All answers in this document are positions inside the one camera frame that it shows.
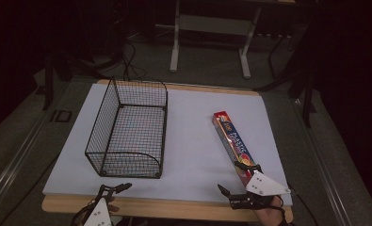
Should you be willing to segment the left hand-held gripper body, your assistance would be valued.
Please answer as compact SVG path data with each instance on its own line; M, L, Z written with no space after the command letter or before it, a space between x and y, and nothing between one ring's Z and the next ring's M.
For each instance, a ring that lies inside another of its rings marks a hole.
M104 195L98 202L92 200L79 211L78 226L114 226L107 201L112 196Z

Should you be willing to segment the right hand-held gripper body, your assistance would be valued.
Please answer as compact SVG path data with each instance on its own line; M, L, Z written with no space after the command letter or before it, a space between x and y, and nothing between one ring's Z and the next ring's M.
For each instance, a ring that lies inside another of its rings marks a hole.
M290 189L265 176L255 169L246 185L246 193L228 195L230 206L233 209L260 210L271 208L271 202L276 196L289 194Z

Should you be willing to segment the long plastic wrap box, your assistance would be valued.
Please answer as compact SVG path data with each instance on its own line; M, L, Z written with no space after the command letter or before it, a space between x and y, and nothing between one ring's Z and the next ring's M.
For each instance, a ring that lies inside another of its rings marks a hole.
M227 112L216 112L213 115L212 123L231 162L239 162L247 166L254 166L255 162Z

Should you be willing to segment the black wire mesh basket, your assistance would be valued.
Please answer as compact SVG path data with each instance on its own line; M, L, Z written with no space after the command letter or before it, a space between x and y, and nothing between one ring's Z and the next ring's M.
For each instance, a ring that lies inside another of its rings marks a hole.
M158 81L116 81L105 89L85 156L103 177L159 178L168 90Z

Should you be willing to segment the person's left hand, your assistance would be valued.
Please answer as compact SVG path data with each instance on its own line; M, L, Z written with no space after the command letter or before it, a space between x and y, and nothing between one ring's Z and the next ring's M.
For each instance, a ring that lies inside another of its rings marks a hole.
M108 201L107 201L107 209L108 209L108 212L110 214L112 213L116 213L120 210L120 207L119 206L115 206L112 204L112 202L115 201L115 198L114 197L111 197Z

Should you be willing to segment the person's right hand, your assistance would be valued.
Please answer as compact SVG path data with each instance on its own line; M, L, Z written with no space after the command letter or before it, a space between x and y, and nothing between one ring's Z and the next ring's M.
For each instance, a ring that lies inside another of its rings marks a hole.
M279 196L270 197L269 202L256 202L252 211L263 226L289 226Z

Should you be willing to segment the wooden table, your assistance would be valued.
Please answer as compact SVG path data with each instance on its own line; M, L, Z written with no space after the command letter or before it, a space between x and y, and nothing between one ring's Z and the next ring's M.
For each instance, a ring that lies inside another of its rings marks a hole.
M101 80L95 84L107 86ZM170 89L207 91L225 94L260 96L253 91L200 88L191 86L170 85ZM85 206L94 196L90 195L45 195L42 208L46 212L75 213ZM249 210L234 210L226 202L199 202L163 199L145 199L123 197L118 194L115 203L120 207L120 215L150 218L181 218L225 221L253 221L254 214Z

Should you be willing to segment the white table sheet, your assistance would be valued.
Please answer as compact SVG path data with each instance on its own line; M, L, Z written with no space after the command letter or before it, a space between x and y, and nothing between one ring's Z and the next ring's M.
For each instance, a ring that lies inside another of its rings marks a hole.
M105 85L94 84L82 106L53 171L45 195L90 195L100 185L130 183L123 197L199 202L226 202L218 186L235 194L245 191L212 123L226 111L263 173L285 185L266 107L260 96L207 91L169 90L169 112L159 179L101 177L85 156L89 134L104 97Z

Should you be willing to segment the black floor socket plate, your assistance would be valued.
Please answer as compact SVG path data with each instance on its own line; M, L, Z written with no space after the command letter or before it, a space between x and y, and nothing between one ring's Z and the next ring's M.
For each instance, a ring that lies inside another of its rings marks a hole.
M50 122L69 122L73 113L68 110L55 110L50 118Z

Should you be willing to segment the black stand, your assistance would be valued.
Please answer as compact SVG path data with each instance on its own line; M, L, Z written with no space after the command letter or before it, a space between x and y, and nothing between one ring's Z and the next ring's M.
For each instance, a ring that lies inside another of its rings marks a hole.
M285 83L290 83L291 86L287 91L287 95L292 99L298 99L300 96L303 97L301 118L304 125L308 128L311 127L310 110L312 107L313 83L316 69L316 50L312 30L307 28L300 36L300 41L280 76L267 85L255 88L256 91L269 91Z
M44 58L44 85L40 86L40 92L44 95L43 110L47 110L54 100L54 73L62 81L71 81L73 74L70 63L75 58L63 50L52 51Z

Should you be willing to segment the grey floor rail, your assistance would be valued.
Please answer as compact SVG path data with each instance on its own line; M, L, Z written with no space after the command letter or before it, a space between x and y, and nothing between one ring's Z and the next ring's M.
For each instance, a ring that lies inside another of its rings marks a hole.
M8 165L0 174L0 202L7 194L25 159L29 155L43 125L49 121L50 115L51 110L44 110L40 113L36 122L32 125L30 132L24 138L20 148L16 151L15 155L13 155Z
M292 106L299 117L299 123L301 124L304 133L307 135L313 155L315 164L318 170L319 178L326 191L327 197L329 199L332 211L337 219L339 226L351 226L351 221L348 213L345 209L343 202L339 196L338 190L333 182L330 175L329 168L324 161L323 155L321 153L320 147L317 143L315 135L311 128L308 128L302 118L302 107L303 104L299 99L291 101Z

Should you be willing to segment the white metal desk frame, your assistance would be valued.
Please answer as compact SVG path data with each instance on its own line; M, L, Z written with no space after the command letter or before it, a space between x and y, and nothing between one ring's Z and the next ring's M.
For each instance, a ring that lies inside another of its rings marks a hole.
M182 14L180 12L181 0L176 0L174 18L174 38L170 59L170 72L176 73L180 50L179 35L181 30L238 35L246 38L244 45L238 49L240 65L245 79L251 79L251 72L247 53L251 40L255 34L263 6L258 6L252 14L251 20L225 19L207 16Z

